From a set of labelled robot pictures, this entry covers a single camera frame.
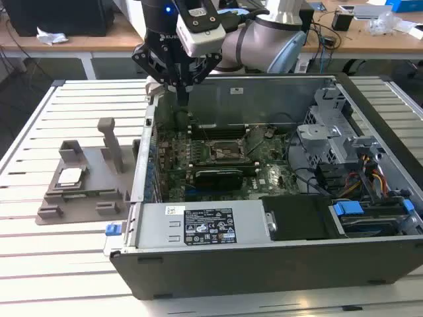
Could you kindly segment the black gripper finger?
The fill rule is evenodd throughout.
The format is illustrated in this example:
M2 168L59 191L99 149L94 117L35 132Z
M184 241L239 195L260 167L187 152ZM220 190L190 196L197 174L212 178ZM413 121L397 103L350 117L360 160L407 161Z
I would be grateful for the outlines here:
M145 42L135 48L132 59L157 83L174 92L178 105L182 106L183 86L171 57L171 50L164 44L161 46L161 52L164 53L164 60L159 59Z
M194 85L199 85L220 63L220 53L189 57L182 63L182 105L187 106Z

